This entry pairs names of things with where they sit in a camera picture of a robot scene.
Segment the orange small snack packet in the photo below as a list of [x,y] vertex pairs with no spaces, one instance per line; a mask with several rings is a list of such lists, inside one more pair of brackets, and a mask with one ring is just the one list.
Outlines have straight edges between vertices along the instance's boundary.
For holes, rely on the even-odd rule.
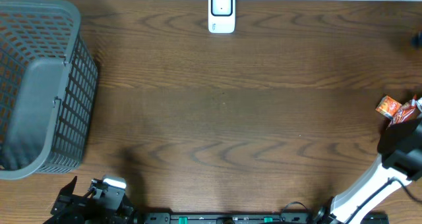
[[384,96],[381,99],[380,103],[377,105],[376,111],[384,115],[386,118],[392,120],[393,116],[396,114],[396,112],[401,106],[401,103],[392,99],[390,96]]

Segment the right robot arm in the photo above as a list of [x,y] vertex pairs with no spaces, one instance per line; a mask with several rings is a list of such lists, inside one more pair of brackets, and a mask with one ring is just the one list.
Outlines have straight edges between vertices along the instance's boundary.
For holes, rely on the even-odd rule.
[[399,104],[384,96],[377,111],[390,123],[381,134],[375,161],[347,190],[321,207],[310,223],[361,223],[400,188],[421,204],[407,188],[421,178],[421,98]]

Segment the red Top chocolate bar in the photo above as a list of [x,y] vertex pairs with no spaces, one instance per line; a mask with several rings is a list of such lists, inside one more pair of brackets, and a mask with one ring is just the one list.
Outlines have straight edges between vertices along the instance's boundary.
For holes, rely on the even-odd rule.
[[418,105],[417,96],[414,96],[397,110],[388,126],[416,119],[421,113]]

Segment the green lid jar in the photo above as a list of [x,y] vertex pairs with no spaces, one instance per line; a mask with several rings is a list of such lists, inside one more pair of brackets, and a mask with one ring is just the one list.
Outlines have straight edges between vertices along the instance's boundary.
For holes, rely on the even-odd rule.
[[416,102],[418,109],[422,112],[422,98],[419,98]]

